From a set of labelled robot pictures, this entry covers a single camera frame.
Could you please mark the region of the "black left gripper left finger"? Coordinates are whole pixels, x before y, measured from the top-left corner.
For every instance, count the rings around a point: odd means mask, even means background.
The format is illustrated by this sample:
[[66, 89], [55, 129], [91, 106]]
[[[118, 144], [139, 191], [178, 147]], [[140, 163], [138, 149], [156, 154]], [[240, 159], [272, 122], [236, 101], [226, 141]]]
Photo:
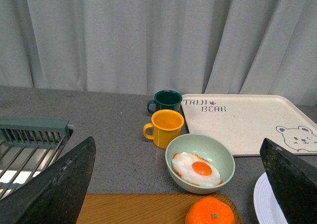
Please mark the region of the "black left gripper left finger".
[[54, 164], [3, 198], [2, 224], [74, 224], [91, 180], [96, 156], [88, 137]]

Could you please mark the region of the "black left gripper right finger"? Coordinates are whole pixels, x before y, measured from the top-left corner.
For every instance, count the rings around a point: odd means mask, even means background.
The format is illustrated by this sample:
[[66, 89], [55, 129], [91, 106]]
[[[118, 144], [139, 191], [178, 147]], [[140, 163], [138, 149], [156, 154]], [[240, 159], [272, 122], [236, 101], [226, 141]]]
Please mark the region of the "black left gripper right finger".
[[268, 138], [260, 157], [277, 203], [289, 224], [317, 222], [317, 168]]

